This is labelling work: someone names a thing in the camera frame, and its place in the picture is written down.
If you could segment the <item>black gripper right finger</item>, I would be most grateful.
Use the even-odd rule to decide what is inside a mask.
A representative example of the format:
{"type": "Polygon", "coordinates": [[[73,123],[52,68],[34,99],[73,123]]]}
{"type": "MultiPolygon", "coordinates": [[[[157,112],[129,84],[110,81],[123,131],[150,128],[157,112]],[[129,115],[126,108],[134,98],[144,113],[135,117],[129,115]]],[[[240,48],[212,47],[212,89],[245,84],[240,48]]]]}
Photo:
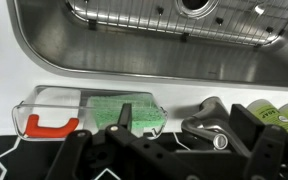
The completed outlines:
{"type": "Polygon", "coordinates": [[[231,106],[229,126],[251,155],[245,180],[288,180],[288,133],[278,125],[265,125],[240,104],[231,106]]]}

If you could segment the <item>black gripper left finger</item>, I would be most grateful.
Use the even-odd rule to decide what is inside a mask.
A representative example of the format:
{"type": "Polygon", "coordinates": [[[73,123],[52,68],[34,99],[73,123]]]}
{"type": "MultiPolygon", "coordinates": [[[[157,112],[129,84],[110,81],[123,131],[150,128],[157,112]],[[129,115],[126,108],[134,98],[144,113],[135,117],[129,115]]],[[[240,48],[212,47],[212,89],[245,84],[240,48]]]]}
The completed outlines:
{"type": "Polygon", "coordinates": [[[198,180],[198,172],[176,154],[124,125],[96,134],[73,131],[62,143],[45,180],[198,180]]]}

